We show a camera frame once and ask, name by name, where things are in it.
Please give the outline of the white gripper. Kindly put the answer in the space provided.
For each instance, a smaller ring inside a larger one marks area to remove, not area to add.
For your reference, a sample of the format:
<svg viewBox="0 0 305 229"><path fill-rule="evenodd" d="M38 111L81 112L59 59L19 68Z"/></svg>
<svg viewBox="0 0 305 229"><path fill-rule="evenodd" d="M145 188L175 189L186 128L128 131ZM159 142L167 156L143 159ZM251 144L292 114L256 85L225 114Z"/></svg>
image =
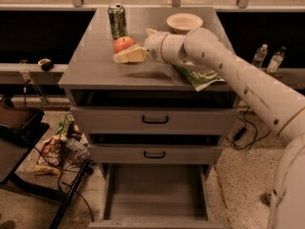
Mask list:
<svg viewBox="0 0 305 229"><path fill-rule="evenodd" d="M116 53L112 59L115 63L137 63L143 62L146 57L148 57L151 61L163 62L162 44L169 34L168 31L156 31L147 28L147 37L144 41L145 50L140 47L139 44L134 44L125 50Z"/></svg>

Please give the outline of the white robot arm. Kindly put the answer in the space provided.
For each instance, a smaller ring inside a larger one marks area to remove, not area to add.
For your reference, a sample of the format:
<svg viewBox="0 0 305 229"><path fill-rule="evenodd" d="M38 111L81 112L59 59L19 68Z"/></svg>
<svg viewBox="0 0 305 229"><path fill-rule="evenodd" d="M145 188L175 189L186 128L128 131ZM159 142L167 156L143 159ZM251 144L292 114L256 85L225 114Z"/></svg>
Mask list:
<svg viewBox="0 0 305 229"><path fill-rule="evenodd" d="M268 229L305 229L305 96L236 56L211 31L147 31L142 47L116 53L116 63L145 58L216 71L286 143L275 172Z"/></svg>

